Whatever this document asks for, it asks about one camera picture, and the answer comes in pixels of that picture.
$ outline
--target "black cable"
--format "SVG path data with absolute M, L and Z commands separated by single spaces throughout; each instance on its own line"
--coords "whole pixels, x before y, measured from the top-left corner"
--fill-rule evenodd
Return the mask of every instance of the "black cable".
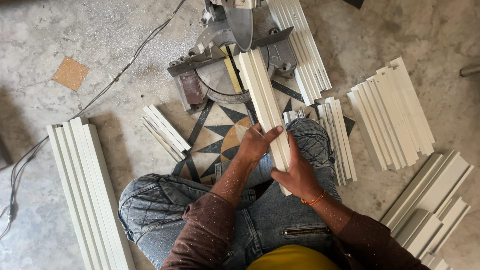
M 92 105 L 97 99 L 99 99 L 102 95 L 104 95 L 111 87 L 112 85 L 117 82 L 120 78 L 120 76 L 123 75 L 123 73 L 125 71 L 127 71 L 128 68 L 130 68 L 130 66 L 133 64 L 133 62 L 135 62 L 135 60 L 138 58 L 138 56 L 140 55 L 140 53 L 142 52 L 142 50 L 145 48 L 145 45 L 147 45 L 152 39 L 154 39 L 158 33 L 160 33 L 160 31 L 162 31 L 165 27 L 167 27 L 167 25 L 170 23 L 170 21 L 172 20 L 172 18 L 175 16 L 175 14 L 177 14 L 177 11 L 180 9 L 180 7 L 183 5 L 183 3 L 185 2 L 186 0 L 182 0 L 180 2 L 180 4 L 178 4 L 177 8 L 175 9 L 175 11 L 172 13 L 172 15 L 163 23 L 161 24 L 159 27 L 155 28 L 152 33 L 150 33 L 150 35 L 143 41 L 143 43 L 140 45 L 140 47 L 138 47 L 137 51 L 135 52 L 135 54 L 133 55 L 132 59 L 130 60 L 130 62 L 117 74 L 117 76 L 108 84 L 107 87 L 105 87 L 97 96 L 95 96 L 92 101 L 90 101 L 78 114 L 76 114 L 75 116 L 73 116 L 72 118 L 70 118 L 70 120 L 78 117 L 80 114 L 82 114 L 90 105 Z M 32 149 L 30 149 L 30 151 L 28 151 L 16 164 L 15 166 L 13 167 L 12 169 L 12 174 L 11 174 L 11 177 L 10 177 L 10 185 L 12 187 L 12 193 L 10 195 L 10 205 L 8 206 L 9 210 L 8 210 L 8 223 L 7 223 L 7 228 L 5 229 L 5 231 L 0 235 L 0 239 L 9 231 L 9 229 L 11 228 L 11 223 L 12 223 L 12 213 L 15 211 L 15 209 L 13 209 L 13 203 L 14 203 L 14 200 L 15 200 L 15 185 L 16 185 L 16 182 L 17 182 L 17 179 L 18 177 L 20 176 L 20 174 L 22 173 L 22 170 L 25 168 L 25 166 L 35 157 L 35 154 L 38 152 L 38 150 L 40 149 L 40 146 L 48 139 L 48 136 L 45 137 L 43 140 L 41 140 L 38 144 L 36 144 Z M 27 158 L 27 160 L 25 161 L 25 163 L 23 163 L 23 165 L 20 167 L 20 169 L 18 170 L 18 172 L 16 173 L 16 169 L 18 167 L 18 165 L 20 164 L 20 162 L 22 162 L 22 160 L 28 156 L 28 154 L 30 154 L 31 152 L 33 151 L 33 153 Z

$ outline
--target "blue denim jeans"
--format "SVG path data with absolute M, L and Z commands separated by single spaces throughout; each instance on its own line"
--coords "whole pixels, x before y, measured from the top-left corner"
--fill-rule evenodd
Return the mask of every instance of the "blue denim jeans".
M 313 165 L 320 185 L 340 200 L 334 181 L 335 157 L 326 131 L 317 122 L 304 118 L 288 123 L 286 128 Z M 218 174 L 228 165 L 227 161 L 218 166 Z M 311 207 L 294 195 L 283 195 L 277 182 L 258 200 L 249 189 L 270 180 L 272 166 L 267 154 L 249 176 L 237 207 L 233 244 L 225 254 L 224 269 L 246 269 L 263 254 L 284 245 L 301 245 L 329 254 L 331 232 Z M 149 174 L 133 180 L 123 191 L 119 207 L 119 219 L 128 239 L 160 268 L 185 226 L 181 218 L 185 208 L 211 188 L 171 175 Z

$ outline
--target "yellow shirt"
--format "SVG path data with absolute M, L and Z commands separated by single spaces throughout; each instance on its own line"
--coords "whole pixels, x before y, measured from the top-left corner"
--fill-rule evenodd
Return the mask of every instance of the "yellow shirt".
M 247 270 L 341 270 L 322 253 L 300 245 L 286 245 L 254 261 Z

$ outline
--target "circular saw blade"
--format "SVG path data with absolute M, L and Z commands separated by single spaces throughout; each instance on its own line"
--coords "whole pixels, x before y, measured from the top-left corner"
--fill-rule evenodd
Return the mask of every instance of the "circular saw blade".
M 253 11 L 251 9 L 224 8 L 237 45 L 242 51 L 250 50 L 253 40 Z

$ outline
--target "brown sleeve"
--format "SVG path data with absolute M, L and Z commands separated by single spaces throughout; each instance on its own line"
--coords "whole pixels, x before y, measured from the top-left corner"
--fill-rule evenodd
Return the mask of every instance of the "brown sleeve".
M 357 212 L 338 238 L 365 269 L 429 270 L 390 236 L 386 226 Z
M 235 217 L 233 206 L 213 193 L 189 204 L 187 224 L 161 269 L 216 269 L 231 247 Z

